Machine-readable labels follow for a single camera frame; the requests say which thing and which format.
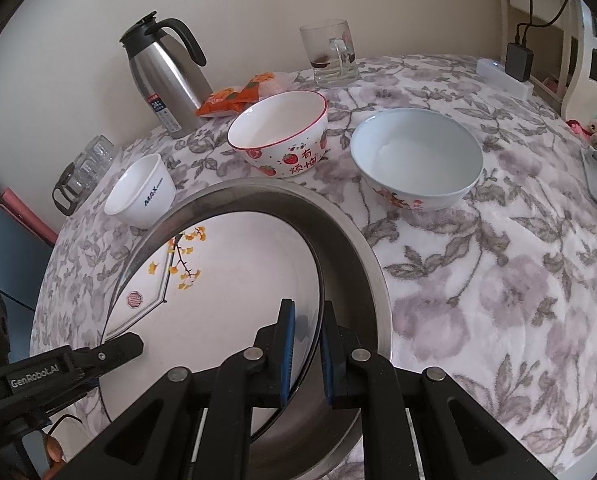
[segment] red rim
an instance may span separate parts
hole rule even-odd
[[[319,92],[314,92],[313,90],[291,90],[291,92],[310,92],[312,94],[318,95],[323,100],[323,111],[320,113],[320,115],[317,117],[317,119],[313,123],[311,123],[309,126],[306,126],[301,131],[296,132],[295,134],[291,134],[291,136],[289,136],[289,137],[285,137],[285,139],[277,140],[276,142],[271,142],[270,144],[266,144],[264,146],[248,146],[247,148],[241,148],[239,146],[233,145],[229,140],[229,130],[232,128],[232,126],[234,126],[234,123],[236,123],[236,120],[238,120],[238,118],[236,118],[234,123],[232,123],[230,125],[229,129],[227,130],[227,143],[235,150],[239,150],[239,152],[247,152],[248,150],[262,150],[264,148],[269,148],[270,146],[275,146],[276,144],[280,144],[282,142],[285,142],[286,140],[290,140],[292,137],[296,137],[297,135],[302,134],[305,130],[307,130],[308,128],[311,128],[312,126],[317,124],[321,120],[321,117],[323,117],[323,115],[327,113],[327,99],[325,99],[325,97],[323,97],[323,95],[320,94]]]

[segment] table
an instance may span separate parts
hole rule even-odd
[[[518,101],[476,74],[476,59],[365,59],[361,79],[325,89],[328,152],[290,180],[346,212],[384,269],[393,362],[445,368],[553,472],[597,440],[597,206],[580,143],[540,99]],[[296,85],[315,88],[310,71]],[[454,208],[421,213],[384,202],[361,180],[349,143],[376,110],[416,107],[456,119],[480,141],[485,169]],[[107,217],[122,172],[159,152],[178,193],[257,173],[227,144],[230,119],[179,140],[151,135],[124,149],[111,179],[67,219],[50,259],[32,331],[33,354],[95,346],[114,282],[143,232]],[[94,434],[107,424],[98,392],[74,412]],[[357,449],[333,478],[358,476]]]

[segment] glass mug handle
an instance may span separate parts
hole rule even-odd
[[[338,56],[339,65],[341,66],[339,73],[343,75],[343,67],[350,64],[350,54],[347,52],[347,47],[345,46],[345,42],[338,38],[330,39],[330,47],[332,50],[336,51],[336,55]]]

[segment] snack bag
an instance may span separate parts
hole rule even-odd
[[[287,91],[295,78],[295,75],[287,72],[265,72],[255,75],[235,100],[239,103],[258,103],[266,97]]]
[[[226,117],[239,115],[249,104],[237,102],[236,98],[243,89],[241,86],[224,88],[210,94],[202,106],[196,110],[198,117]]]

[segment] thermos label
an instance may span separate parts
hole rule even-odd
[[[169,133],[173,134],[182,129],[181,124],[178,123],[171,111],[168,110],[158,94],[150,95],[150,97],[147,98],[147,103],[152,107],[152,110],[161,121],[161,124],[165,126],[165,129]]]

